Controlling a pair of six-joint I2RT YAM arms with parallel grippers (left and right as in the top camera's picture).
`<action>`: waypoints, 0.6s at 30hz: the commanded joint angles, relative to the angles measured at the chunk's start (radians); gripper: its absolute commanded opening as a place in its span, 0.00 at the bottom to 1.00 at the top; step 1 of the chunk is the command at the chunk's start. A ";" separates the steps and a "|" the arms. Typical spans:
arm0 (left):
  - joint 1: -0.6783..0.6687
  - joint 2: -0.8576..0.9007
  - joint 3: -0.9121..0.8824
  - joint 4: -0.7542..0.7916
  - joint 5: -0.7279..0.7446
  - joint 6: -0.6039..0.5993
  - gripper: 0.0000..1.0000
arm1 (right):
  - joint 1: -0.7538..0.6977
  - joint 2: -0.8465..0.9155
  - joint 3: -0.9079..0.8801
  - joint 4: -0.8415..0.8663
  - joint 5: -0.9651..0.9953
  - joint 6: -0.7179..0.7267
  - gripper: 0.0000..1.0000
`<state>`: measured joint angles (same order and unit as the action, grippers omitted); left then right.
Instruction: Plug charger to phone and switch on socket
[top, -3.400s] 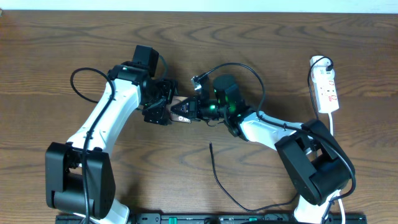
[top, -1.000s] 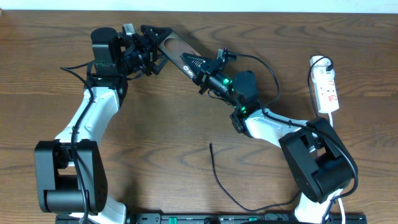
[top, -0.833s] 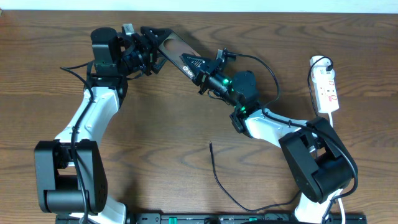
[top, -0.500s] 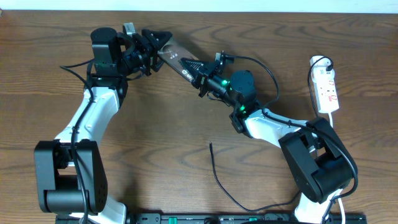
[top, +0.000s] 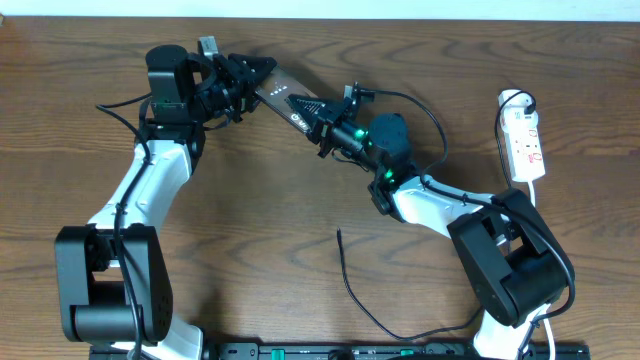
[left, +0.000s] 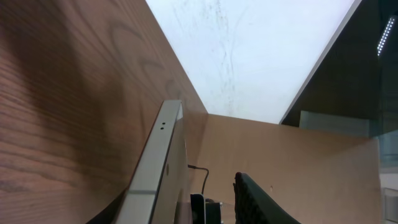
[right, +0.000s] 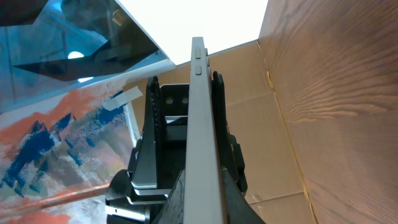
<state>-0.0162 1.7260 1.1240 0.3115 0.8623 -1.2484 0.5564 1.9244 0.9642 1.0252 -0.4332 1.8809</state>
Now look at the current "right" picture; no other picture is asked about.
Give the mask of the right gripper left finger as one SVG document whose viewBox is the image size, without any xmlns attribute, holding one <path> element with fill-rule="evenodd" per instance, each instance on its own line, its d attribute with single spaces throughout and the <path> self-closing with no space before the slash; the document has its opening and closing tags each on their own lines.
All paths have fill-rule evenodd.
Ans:
<svg viewBox="0 0 398 224">
<path fill-rule="evenodd" d="M 152 224 L 182 224 L 185 190 L 185 170 L 182 170 L 169 194 L 166 203 Z"/>
</svg>

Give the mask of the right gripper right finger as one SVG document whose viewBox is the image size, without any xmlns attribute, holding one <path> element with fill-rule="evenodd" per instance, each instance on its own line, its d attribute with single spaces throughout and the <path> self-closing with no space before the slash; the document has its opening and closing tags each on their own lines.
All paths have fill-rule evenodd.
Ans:
<svg viewBox="0 0 398 224">
<path fill-rule="evenodd" d="M 247 203 L 227 168 L 222 168 L 221 176 L 228 224 L 265 224 Z"/>
</svg>

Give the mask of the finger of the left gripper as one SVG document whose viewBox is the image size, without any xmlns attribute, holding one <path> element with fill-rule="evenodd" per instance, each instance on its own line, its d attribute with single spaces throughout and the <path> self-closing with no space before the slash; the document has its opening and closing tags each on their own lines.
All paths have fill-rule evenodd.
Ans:
<svg viewBox="0 0 398 224">
<path fill-rule="evenodd" d="M 220 166 L 227 168 L 233 181 L 239 180 L 239 173 L 234 159 L 233 146 L 230 142 L 226 119 L 226 103 L 223 77 L 217 71 L 213 72 L 211 81 L 211 99 L 215 122 L 216 143 Z"/>
</svg>

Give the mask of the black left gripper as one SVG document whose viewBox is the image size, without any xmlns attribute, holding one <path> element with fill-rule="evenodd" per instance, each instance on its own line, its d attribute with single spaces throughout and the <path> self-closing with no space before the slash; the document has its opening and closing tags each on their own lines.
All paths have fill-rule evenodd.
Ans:
<svg viewBox="0 0 398 224">
<path fill-rule="evenodd" d="M 106 191 L 108 223 L 242 223 L 248 183 L 228 130 L 224 85 L 146 86 L 129 165 Z"/>
</svg>

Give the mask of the bronze Galaxy smartphone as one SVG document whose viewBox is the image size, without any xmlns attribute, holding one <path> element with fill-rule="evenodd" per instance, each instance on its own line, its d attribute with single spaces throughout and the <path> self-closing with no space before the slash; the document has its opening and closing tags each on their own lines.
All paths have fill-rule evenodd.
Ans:
<svg viewBox="0 0 398 224">
<path fill-rule="evenodd" d="M 225 221 L 208 57 L 203 38 L 194 37 L 189 83 L 183 222 Z"/>
</svg>

